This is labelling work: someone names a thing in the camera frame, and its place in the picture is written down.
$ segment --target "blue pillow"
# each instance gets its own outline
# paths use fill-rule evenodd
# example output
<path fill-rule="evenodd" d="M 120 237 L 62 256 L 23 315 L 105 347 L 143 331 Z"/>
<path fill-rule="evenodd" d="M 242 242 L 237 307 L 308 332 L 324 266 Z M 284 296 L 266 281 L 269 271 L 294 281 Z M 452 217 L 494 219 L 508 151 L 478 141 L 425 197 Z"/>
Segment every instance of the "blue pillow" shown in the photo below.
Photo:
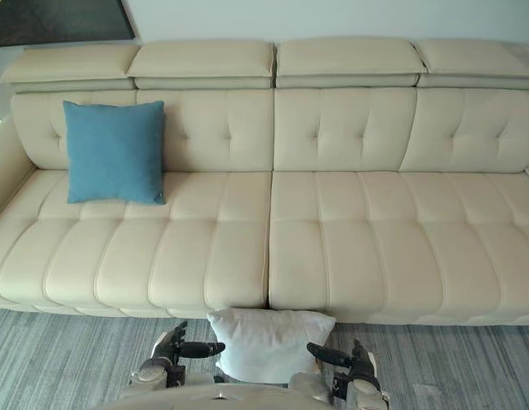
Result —
<path fill-rule="evenodd" d="M 68 203 L 117 198 L 163 204 L 163 101 L 128 107 L 64 101 Z"/>

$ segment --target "gray carpet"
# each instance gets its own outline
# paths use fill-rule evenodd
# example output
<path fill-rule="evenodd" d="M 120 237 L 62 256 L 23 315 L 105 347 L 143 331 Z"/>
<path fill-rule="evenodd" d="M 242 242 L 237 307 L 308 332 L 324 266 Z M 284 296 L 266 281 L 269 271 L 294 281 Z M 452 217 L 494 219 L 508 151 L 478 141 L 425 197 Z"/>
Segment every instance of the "gray carpet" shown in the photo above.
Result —
<path fill-rule="evenodd" d="M 159 334 L 179 322 L 0 310 L 0 409 L 112 402 Z M 353 337 L 376 354 L 394 409 L 529 409 L 529 326 L 337 325 L 328 344 L 349 351 Z M 214 339 L 206 321 L 189 321 L 186 340 Z M 187 364 L 220 374 L 214 359 Z M 324 367 L 329 381 L 332 372 Z"/>

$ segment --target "headrest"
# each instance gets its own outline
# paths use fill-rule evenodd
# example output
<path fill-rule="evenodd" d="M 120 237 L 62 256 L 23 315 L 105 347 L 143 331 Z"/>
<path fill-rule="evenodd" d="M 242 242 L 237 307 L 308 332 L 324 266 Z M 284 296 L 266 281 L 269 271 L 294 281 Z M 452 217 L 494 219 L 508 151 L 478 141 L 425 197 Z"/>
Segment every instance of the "headrest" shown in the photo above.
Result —
<path fill-rule="evenodd" d="M 413 86 L 425 68 L 398 38 L 317 38 L 278 46 L 278 88 Z"/>
<path fill-rule="evenodd" d="M 129 90 L 127 69 L 137 53 L 134 44 L 92 44 L 26 49 L 0 78 L 15 92 Z"/>
<path fill-rule="evenodd" d="M 419 87 L 529 90 L 529 44 L 435 39 L 415 45 L 429 72 Z"/>
<path fill-rule="evenodd" d="M 270 88 L 273 46 L 250 40 L 148 43 L 128 74 L 140 89 Z"/>

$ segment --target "throw pillow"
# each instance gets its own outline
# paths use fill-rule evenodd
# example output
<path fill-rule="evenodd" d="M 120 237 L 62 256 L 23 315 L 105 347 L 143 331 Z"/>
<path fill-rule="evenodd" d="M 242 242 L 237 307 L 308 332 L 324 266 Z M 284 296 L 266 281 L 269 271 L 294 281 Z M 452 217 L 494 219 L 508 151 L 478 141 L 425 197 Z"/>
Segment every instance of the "throw pillow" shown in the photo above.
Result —
<path fill-rule="evenodd" d="M 127 107 L 63 102 L 68 202 L 163 204 L 163 101 Z"/>
<path fill-rule="evenodd" d="M 298 372 L 314 372 L 306 344 L 324 344 L 336 320 L 317 312 L 226 309 L 208 313 L 226 345 L 216 365 L 244 382 L 287 384 Z"/>

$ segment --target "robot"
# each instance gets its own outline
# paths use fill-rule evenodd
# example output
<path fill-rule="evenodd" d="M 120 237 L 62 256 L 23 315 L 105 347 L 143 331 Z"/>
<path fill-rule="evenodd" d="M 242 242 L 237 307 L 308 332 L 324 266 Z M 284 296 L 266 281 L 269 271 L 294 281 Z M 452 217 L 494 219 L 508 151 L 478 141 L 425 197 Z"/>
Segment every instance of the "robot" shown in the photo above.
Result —
<path fill-rule="evenodd" d="M 212 410 L 212 409 L 301 409 L 331 410 L 332 398 L 345 400 L 347 410 L 386 410 L 389 396 L 375 376 L 371 355 L 357 339 L 351 355 L 308 343 L 308 351 L 318 360 L 348 369 L 335 372 L 332 388 L 320 376 L 297 373 L 288 388 L 263 384 L 226 384 L 210 373 L 186 375 L 180 358 L 204 358 L 219 354 L 224 343 L 185 342 L 184 321 L 162 333 L 150 359 L 132 374 L 119 402 L 102 410 Z"/>

